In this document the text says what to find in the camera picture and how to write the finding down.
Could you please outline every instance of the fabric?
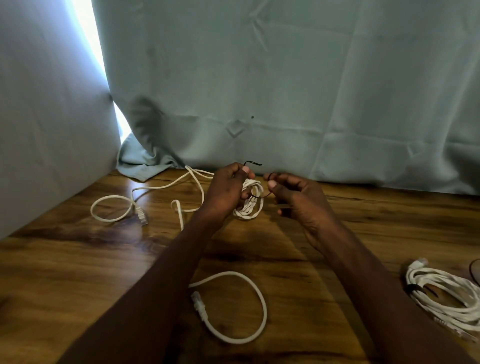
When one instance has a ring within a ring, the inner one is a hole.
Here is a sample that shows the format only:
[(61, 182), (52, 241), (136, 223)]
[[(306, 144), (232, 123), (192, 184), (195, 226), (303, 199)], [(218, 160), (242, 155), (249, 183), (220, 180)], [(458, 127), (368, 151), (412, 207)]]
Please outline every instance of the fabric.
[(0, 239), (115, 168), (107, 80), (68, 3), (0, 0)]
[(480, 1), (94, 0), (119, 170), (480, 193)]

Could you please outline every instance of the cable connector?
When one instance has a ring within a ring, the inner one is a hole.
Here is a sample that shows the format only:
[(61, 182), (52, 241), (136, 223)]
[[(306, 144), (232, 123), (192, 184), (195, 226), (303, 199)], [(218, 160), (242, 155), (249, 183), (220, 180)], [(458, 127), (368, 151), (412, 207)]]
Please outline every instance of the cable connector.
[(205, 305), (202, 301), (202, 298), (200, 297), (200, 293), (198, 293), (198, 291), (195, 291), (194, 293), (192, 293), (191, 298), (193, 301), (193, 306), (195, 307), (195, 310), (198, 311), (198, 314), (200, 315), (202, 321), (208, 320), (207, 311), (205, 310)]
[(137, 213), (138, 219), (142, 225), (148, 224), (147, 216), (140, 206), (135, 207), (135, 212)]
[(427, 258), (418, 258), (408, 266), (409, 269), (420, 269), (428, 266)]

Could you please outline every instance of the wood grain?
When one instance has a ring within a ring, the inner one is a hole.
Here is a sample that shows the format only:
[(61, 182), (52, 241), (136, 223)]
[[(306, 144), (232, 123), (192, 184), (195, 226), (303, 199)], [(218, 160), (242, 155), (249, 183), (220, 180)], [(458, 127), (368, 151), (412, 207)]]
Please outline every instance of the wood grain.
[[(147, 182), (161, 186), (183, 171)], [(209, 181), (202, 181), (205, 189)], [(144, 194), (150, 223), (136, 217), (105, 224), (90, 205), (107, 194), (128, 195), (141, 183), (113, 172), (0, 244), (0, 362), (51, 363), (107, 310), (178, 234), (171, 200), (201, 202), (187, 179)], [(479, 199), (471, 196), (323, 184), (335, 212), (395, 276), (407, 261), (468, 277), (480, 257)], [(299, 226), (276, 214), (268, 197), (250, 221), (230, 219), (210, 242), (193, 281), (224, 270), (250, 277), (263, 292), (268, 321), (246, 345), (228, 345), (201, 323), (188, 293), (172, 333), (166, 363), (367, 363), (380, 361), (338, 279), (305, 241)], [(98, 213), (119, 216), (125, 203), (108, 200)], [(262, 309), (251, 287), (222, 277), (198, 288), (214, 327), (232, 337), (252, 334)], [(462, 343), (480, 359), (477, 345)]]

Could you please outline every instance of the curtain fold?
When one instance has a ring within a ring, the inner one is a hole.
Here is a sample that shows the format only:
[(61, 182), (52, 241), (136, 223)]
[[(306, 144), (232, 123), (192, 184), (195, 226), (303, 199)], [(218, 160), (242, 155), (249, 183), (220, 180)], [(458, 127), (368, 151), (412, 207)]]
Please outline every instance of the curtain fold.
[(94, 0), (119, 170), (480, 193), (476, 0)]

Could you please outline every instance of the right hand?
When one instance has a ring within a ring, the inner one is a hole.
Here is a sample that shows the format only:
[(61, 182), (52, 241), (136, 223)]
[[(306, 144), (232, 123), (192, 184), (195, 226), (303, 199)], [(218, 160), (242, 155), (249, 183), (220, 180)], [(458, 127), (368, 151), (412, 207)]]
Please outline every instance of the right hand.
[(298, 221), (305, 229), (310, 244), (318, 249), (321, 230), (340, 224), (320, 184), (290, 173), (266, 173), (264, 179), (269, 180), (268, 190), (275, 195), (276, 202), (286, 202), (291, 207), (279, 209), (278, 213)]

